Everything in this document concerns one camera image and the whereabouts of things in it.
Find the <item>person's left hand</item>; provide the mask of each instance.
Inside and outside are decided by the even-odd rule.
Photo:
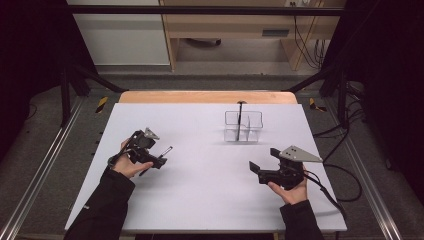
[[[125,147],[128,139],[121,143],[121,149]],[[142,164],[134,164],[128,157],[128,154],[122,154],[115,166],[113,166],[112,170],[122,173],[127,178],[132,178],[134,175],[140,171],[147,170],[153,166],[152,162],[142,163]]]

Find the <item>hand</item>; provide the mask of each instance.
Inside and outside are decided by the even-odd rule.
[[[296,204],[308,199],[308,194],[306,191],[306,178],[303,178],[303,181],[299,183],[296,187],[291,190],[284,190],[279,185],[269,182],[268,186],[274,191],[278,196],[280,196],[286,204]]]
[[[125,147],[128,139],[121,143],[121,149]],[[152,162],[134,164],[131,162],[127,154],[122,154],[112,170],[122,173],[127,178],[132,178],[134,175],[140,171],[147,170],[153,166]]]

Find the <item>white tabletop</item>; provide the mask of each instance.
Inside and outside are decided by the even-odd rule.
[[[158,156],[173,150],[160,169],[151,169],[132,181],[123,230],[128,232],[276,232],[285,229],[280,197],[259,184],[249,161],[261,169],[277,170],[270,148],[296,145],[319,155],[302,106],[298,104],[247,104],[244,111],[261,111],[263,129],[257,143],[224,141],[225,111],[236,104],[124,104],[114,106],[93,162],[65,229],[68,229],[98,185],[107,159],[136,130],[149,127],[160,140],[150,150]],[[320,163],[305,163],[334,197]],[[308,196],[322,231],[343,231],[340,212],[319,187],[308,182]]]

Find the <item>horizontal bar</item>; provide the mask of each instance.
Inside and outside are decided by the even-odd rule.
[[[69,11],[73,14],[343,16],[362,13],[359,10],[346,10],[344,8],[304,7],[50,5],[48,8],[55,11]]]

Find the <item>transparent pen holder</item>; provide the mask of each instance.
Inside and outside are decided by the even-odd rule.
[[[224,140],[226,142],[257,142],[263,128],[262,112],[225,112]]]

